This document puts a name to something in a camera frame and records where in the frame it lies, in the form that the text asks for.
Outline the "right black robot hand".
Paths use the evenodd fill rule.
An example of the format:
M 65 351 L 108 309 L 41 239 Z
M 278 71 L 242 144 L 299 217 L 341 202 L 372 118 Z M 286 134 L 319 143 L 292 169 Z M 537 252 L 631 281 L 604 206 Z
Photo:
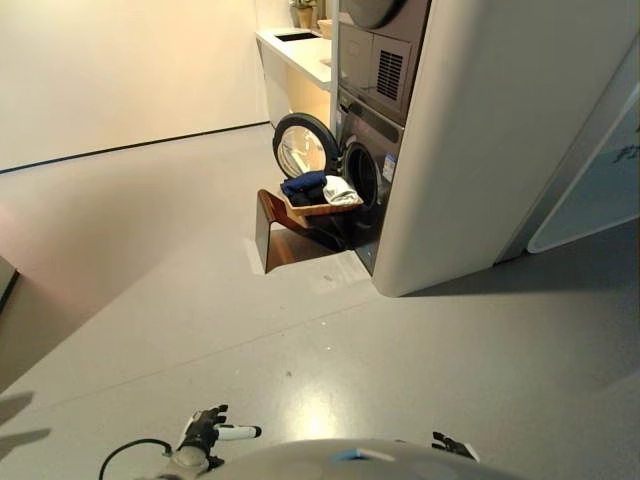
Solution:
M 474 460 L 475 462 L 480 461 L 478 453 L 475 451 L 471 444 L 459 442 L 454 438 L 438 431 L 434 431 L 432 433 L 431 447 L 440 451 L 446 451 Z

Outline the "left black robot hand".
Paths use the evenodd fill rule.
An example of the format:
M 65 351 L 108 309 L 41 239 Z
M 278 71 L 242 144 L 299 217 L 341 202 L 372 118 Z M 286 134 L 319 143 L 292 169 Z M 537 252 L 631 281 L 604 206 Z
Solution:
M 177 449 L 179 461 L 202 459 L 204 471 L 211 471 L 224 464 L 213 454 L 218 442 L 256 439 L 262 428 L 256 425 L 237 425 L 227 422 L 229 406 L 220 404 L 210 409 L 196 411 L 188 421 Z

